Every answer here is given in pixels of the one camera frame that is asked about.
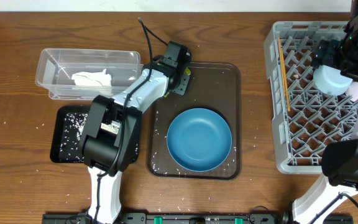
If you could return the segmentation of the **yellow green snack wrapper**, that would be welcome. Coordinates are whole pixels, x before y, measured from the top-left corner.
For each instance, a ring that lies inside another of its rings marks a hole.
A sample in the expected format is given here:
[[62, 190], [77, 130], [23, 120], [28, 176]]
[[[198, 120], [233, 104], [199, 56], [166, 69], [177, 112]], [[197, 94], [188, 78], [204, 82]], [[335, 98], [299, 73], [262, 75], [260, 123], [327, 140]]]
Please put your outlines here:
[[178, 95], [184, 95], [190, 80], [191, 70], [187, 67], [182, 73], [181, 77], [178, 79], [178, 84], [175, 88], [172, 88], [166, 92], [163, 96], [166, 98], [170, 93], [176, 93]]

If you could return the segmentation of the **light blue bowl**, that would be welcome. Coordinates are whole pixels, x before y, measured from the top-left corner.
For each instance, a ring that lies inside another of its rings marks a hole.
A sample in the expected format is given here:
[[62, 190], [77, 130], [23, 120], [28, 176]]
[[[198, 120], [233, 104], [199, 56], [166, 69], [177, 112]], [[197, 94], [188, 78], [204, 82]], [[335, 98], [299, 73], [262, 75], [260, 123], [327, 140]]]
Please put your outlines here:
[[320, 65], [313, 73], [313, 80], [317, 89], [327, 95], [342, 95], [349, 88], [353, 79], [341, 75], [341, 71]]

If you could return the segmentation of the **pink cup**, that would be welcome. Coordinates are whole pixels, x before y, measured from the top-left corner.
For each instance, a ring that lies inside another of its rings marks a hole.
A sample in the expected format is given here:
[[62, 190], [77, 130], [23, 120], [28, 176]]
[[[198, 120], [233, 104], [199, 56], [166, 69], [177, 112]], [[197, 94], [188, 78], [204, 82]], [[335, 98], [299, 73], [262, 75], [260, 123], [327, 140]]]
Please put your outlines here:
[[358, 82], [352, 82], [345, 92], [346, 96], [351, 97], [351, 101], [355, 102], [358, 100]]

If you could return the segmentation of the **dark blue plate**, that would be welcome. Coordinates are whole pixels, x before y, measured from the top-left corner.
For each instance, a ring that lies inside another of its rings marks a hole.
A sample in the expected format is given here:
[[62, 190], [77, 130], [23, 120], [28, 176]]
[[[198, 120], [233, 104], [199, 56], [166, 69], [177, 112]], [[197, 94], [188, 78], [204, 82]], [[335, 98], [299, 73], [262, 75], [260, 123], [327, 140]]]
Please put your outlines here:
[[172, 159], [193, 172], [219, 167], [232, 147], [232, 132], [227, 121], [206, 108], [192, 108], [177, 115], [168, 127], [166, 139]]

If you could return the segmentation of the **white tissue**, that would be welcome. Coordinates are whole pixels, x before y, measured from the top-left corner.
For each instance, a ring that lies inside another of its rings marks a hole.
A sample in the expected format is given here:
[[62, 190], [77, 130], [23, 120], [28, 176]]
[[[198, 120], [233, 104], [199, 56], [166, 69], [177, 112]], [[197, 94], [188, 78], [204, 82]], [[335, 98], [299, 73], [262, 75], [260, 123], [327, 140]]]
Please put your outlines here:
[[112, 86], [112, 77], [106, 69], [102, 72], [78, 72], [71, 79], [77, 86]]

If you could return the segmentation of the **pile of white rice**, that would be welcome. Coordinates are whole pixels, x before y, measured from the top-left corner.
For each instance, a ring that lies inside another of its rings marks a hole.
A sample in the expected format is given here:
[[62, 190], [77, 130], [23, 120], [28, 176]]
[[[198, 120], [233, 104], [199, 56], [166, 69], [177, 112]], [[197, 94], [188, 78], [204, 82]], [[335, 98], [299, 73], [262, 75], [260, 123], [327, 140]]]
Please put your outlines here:
[[60, 162], [83, 162], [83, 155], [80, 151], [79, 143], [87, 117], [87, 113], [67, 113], [65, 115], [58, 155]]

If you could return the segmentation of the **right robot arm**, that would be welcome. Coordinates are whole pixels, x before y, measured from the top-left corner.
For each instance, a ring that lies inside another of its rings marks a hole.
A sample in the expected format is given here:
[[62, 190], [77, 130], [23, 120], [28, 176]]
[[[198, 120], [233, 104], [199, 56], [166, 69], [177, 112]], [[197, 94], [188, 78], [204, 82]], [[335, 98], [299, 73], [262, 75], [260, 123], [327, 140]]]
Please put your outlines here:
[[[312, 59], [315, 69], [331, 67], [358, 82], [358, 1], [342, 40], [322, 40]], [[322, 223], [345, 200], [358, 194], [358, 115], [351, 138], [328, 144], [323, 151], [322, 173], [291, 205], [284, 223]]]

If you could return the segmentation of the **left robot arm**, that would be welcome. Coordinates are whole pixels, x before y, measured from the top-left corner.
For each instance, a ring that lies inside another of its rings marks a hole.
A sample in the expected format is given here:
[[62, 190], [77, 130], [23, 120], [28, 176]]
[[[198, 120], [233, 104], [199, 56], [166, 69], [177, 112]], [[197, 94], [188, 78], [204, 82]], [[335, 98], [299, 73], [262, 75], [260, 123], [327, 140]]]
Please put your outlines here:
[[189, 75], [191, 50], [170, 41], [163, 55], [153, 56], [140, 77], [122, 93], [97, 96], [89, 109], [80, 139], [83, 162], [91, 177], [91, 205], [85, 223], [114, 223], [121, 212], [123, 172], [136, 157], [143, 114]]

